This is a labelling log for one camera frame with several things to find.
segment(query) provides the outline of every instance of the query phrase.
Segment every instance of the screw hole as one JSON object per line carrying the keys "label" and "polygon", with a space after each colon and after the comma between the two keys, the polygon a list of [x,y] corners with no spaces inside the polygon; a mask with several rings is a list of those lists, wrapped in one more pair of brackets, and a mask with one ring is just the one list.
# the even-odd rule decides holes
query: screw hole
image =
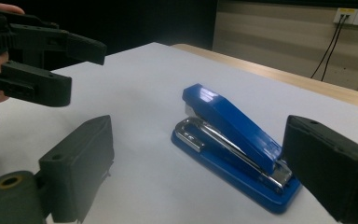
{"label": "screw hole", "polygon": [[22,181],[20,175],[9,176],[0,182],[0,189],[10,189],[18,185]]}

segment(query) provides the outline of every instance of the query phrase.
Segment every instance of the stapler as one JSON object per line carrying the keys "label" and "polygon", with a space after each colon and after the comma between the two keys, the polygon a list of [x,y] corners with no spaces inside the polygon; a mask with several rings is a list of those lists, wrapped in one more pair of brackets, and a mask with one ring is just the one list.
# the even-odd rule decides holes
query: stapler
{"label": "stapler", "polygon": [[222,95],[200,84],[183,91],[188,118],[172,142],[274,214],[286,211],[301,189],[281,159],[282,147]]}

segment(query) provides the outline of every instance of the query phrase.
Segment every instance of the robotic arm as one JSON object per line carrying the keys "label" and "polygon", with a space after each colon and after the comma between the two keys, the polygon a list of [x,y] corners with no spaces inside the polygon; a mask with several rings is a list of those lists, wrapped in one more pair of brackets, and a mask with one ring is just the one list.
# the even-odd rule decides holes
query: robotic arm
{"label": "robotic arm", "polygon": [[60,30],[36,16],[0,11],[0,54],[21,49],[23,63],[2,64],[0,90],[6,96],[47,106],[70,104],[72,79],[43,69],[45,50],[64,51],[68,57],[103,64],[106,45]]}

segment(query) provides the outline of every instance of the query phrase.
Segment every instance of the wall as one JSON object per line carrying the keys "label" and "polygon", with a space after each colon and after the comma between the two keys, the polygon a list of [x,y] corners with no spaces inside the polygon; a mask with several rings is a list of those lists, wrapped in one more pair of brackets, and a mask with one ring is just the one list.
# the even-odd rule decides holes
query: wall
{"label": "wall", "polygon": [[[337,9],[220,0],[213,51],[311,77],[336,30]],[[314,76],[321,79],[328,53]],[[358,26],[343,26],[324,81],[358,87]]]}

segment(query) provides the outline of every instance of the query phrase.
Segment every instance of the hand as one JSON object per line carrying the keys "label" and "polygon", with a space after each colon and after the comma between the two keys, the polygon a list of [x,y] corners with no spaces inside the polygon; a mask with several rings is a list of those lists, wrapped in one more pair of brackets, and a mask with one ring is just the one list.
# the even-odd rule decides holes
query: hand
{"label": "hand", "polygon": [[[20,7],[8,5],[8,4],[2,4],[2,3],[0,3],[0,10],[25,14],[24,10],[22,10]],[[6,63],[7,61],[8,61],[8,52],[4,52],[3,54],[0,55],[0,73],[1,73],[1,64]],[[8,97],[5,96],[2,91],[0,91],[0,102],[4,102],[7,99]]]}

